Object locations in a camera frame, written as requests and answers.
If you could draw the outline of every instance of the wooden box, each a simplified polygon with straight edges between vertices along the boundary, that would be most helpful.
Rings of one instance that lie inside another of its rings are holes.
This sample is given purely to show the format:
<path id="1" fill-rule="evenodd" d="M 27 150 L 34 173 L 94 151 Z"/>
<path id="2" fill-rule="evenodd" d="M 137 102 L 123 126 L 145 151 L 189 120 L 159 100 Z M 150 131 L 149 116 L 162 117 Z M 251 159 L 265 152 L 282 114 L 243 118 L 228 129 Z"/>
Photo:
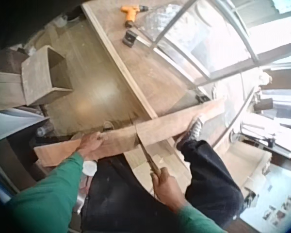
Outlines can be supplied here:
<path id="1" fill-rule="evenodd" d="M 72 92 L 65 58 L 44 46 L 22 63 L 22 82 L 27 105 L 51 103 Z"/>

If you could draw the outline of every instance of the orange power drill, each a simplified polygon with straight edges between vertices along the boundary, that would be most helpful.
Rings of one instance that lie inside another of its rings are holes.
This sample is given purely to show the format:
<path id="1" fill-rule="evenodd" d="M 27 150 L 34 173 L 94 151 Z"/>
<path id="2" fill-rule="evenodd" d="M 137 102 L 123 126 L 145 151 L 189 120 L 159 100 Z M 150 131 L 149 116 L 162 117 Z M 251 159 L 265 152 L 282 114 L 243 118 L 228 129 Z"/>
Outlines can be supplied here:
<path id="1" fill-rule="evenodd" d="M 131 28 L 133 26 L 133 22 L 135 22 L 136 14 L 138 12 L 148 11 L 149 8 L 147 6 L 122 6 L 121 11 L 126 13 L 126 21 L 125 27 Z"/>

